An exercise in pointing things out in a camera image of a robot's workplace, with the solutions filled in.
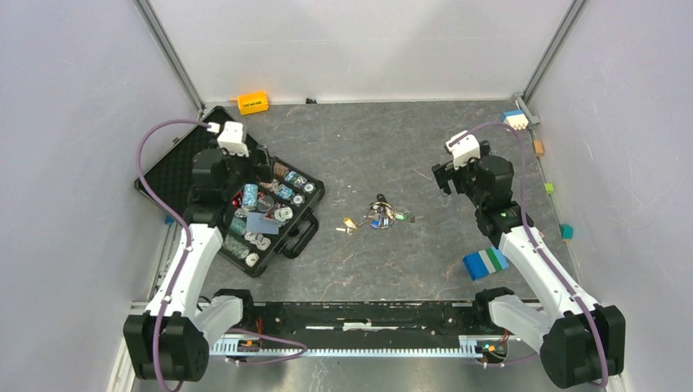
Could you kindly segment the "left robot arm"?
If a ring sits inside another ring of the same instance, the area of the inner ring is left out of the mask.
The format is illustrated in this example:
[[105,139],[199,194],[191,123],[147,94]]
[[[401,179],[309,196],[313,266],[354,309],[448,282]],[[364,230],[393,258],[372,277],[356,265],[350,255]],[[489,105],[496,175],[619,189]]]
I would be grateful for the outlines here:
[[212,260],[228,236],[235,209],[231,199],[256,180],[268,180],[273,159],[265,146],[236,153],[212,147],[190,156],[184,181],[140,179],[150,199],[181,227],[176,253],[158,291],[140,314],[123,325],[129,358],[140,380],[199,381],[210,349],[227,331],[248,332],[257,311],[247,290],[221,289],[198,310]]

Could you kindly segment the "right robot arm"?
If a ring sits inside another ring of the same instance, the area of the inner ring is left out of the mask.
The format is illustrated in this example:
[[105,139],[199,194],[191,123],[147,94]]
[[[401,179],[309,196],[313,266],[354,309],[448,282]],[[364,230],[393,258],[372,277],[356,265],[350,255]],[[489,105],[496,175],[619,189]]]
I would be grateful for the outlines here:
[[606,387],[624,370],[625,317],[583,290],[541,240],[523,201],[513,198],[512,164],[487,155],[431,170],[444,194],[469,198],[479,231],[521,273],[542,306],[527,305],[506,287],[485,289],[476,295],[474,327],[483,333],[501,327],[519,337],[559,388]]

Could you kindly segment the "key with yellow tag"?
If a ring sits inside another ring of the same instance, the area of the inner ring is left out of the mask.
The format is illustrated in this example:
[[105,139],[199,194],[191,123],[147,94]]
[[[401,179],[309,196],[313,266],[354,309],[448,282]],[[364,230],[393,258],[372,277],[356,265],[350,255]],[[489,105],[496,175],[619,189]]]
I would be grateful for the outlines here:
[[350,217],[345,217],[342,220],[342,226],[337,227],[336,231],[344,234],[352,235],[359,229],[359,225],[356,224]]

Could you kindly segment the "keyring with keys bunch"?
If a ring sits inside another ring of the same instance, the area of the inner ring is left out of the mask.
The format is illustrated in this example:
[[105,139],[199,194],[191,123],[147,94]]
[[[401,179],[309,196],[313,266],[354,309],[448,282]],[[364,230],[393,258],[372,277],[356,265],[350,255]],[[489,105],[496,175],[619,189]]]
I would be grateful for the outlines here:
[[375,201],[367,207],[364,219],[373,229],[388,229],[396,222],[416,222],[416,217],[411,213],[397,211],[384,194],[376,194]]

